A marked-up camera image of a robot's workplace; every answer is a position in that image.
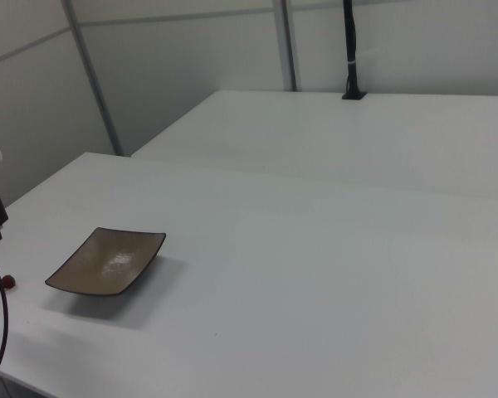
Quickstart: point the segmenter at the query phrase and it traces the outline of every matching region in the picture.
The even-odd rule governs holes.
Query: plate
[[[164,239],[166,234],[96,228],[46,284],[77,294],[121,294],[148,268]]]

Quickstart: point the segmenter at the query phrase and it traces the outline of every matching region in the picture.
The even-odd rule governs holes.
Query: small red object
[[[11,275],[6,275],[2,278],[2,285],[5,289],[13,289],[17,282]]]

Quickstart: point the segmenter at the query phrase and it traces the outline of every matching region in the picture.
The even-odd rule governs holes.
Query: tabletop
[[[498,396],[497,200],[86,154],[7,210],[2,372],[48,395]],[[97,226],[168,237],[45,286]]]
[[[133,158],[498,199],[498,97],[219,91]]]

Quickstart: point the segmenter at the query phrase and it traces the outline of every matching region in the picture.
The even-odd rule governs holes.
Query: white wall
[[[216,90],[285,88],[271,0],[108,3],[73,5],[126,155]]]
[[[344,90],[341,3],[291,0],[302,90]],[[357,0],[354,19],[361,89],[498,95],[498,0]]]
[[[67,27],[61,2],[0,1],[0,57]],[[0,61],[0,149],[6,204],[85,151],[112,153],[70,31]]]

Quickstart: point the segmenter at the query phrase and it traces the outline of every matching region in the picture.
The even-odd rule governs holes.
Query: cable
[[[0,346],[0,365],[2,364],[3,354],[6,351],[7,344],[7,330],[9,329],[9,314],[7,310],[7,297],[6,291],[2,285],[2,278],[0,278],[0,295],[2,296],[2,308],[3,308],[3,334],[2,334],[2,345]]]

